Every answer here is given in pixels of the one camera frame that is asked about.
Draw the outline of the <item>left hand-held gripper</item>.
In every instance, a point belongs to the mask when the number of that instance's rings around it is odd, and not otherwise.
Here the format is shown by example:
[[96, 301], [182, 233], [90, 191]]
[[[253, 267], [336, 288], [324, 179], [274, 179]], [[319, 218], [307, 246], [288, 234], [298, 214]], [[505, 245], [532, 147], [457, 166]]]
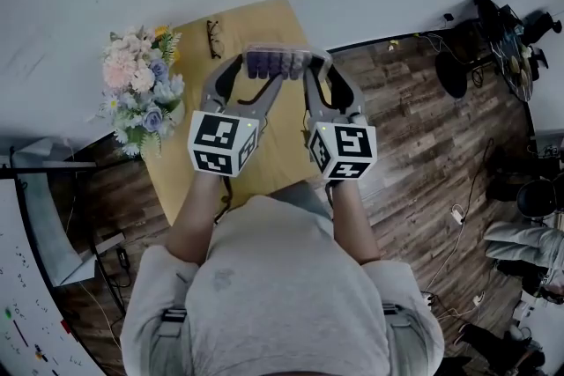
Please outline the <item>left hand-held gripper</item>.
[[241, 71], [242, 54], [226, 59], [204, 81], [201, 106], [193, 112], [188, 138], [194, 169], [236, 177], [256, 150], [266, 116], [284, 82], [270, 78], [251, 100], [228, 102]]

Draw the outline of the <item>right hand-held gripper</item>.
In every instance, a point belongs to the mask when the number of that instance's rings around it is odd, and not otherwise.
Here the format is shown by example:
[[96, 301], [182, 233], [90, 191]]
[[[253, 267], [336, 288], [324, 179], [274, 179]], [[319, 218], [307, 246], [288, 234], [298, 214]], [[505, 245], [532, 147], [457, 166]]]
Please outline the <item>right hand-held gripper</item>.
[[359, 180], [377, 160], [375, 127], [362, 114], [365, 98], [360, 87], [332, 65], [327, 73], [331, 107], [347, 116], [330, 118], [319, 77], [306, 69], [303, 77], [308, 118], [308, 153], [327, 181]]

